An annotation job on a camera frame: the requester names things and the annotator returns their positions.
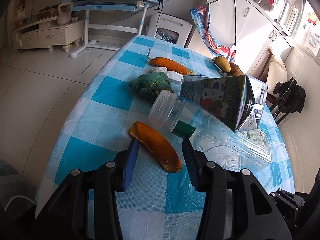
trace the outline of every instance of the blue desk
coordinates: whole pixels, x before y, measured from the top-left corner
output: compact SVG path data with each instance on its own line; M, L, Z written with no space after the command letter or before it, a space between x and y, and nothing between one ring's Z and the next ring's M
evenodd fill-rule
M74 52L70 53L70 58L78 56L82 50L87 47L99 48L99 49L110 49L118 51L119 48L104 46L97 44L97 40L89 41L89 29L103 29L103 30L114 30L129 33L141 34L144 19L147 13L147 9L152 6L159 4L157 0L64 0L62 3L70 2L71 11L85 11L84 18L84 44L82 47ZM102 25L102 24L89 24L89 13L90 10L116 10L116 11L142 11L142 18L139 24L139 28L130 28L118 25Z

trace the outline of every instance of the stuffed toy turtle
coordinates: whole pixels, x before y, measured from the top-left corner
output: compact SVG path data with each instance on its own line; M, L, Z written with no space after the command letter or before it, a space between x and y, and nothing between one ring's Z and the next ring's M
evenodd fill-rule
M138 89L140 95L153 101L156 100L162 90L173 92L170 87L170 81L164 72L147 73L138 76L129 82L129 87Z

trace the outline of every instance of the black bag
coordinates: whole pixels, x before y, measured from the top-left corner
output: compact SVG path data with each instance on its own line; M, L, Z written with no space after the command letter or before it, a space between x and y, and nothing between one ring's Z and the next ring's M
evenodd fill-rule
M277 83L273 94L279 94L278 101L270 108L270 111L272 111L278 106L277 111L272 114L273 118L276 120L280 113L284 113L276 121L276 124L279 124L290 113L301 113L307 96L305 90L297 85L297 81L293 78L285 83Z

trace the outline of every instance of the cushion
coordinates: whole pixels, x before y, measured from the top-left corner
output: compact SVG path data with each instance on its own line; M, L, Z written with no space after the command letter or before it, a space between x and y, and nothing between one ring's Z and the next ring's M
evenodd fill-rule
M269 62L269 72L267 78L268 93L274 95L273 90L275 89L276 84L284 83L286 81L287 70L285 68L285 65L279 56L273 54ZM276 94L274 96L276 99L279 98L279 94Z

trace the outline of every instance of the cabinet door handle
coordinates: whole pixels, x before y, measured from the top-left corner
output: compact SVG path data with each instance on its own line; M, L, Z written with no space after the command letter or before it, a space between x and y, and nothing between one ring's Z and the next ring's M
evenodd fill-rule
M273 37L273 34L275 34L275 30L273 30L269 36L269 39L271 39Z
M276 36L275 36L275 38L274 38L272 41L275 41L275 40L276 40L276 38L277 38L277 36L278 36L278 33L276 33Z
M250 7L247 7L247 13L244 15L244 17L247 17L247 15L249 14L250 11Z

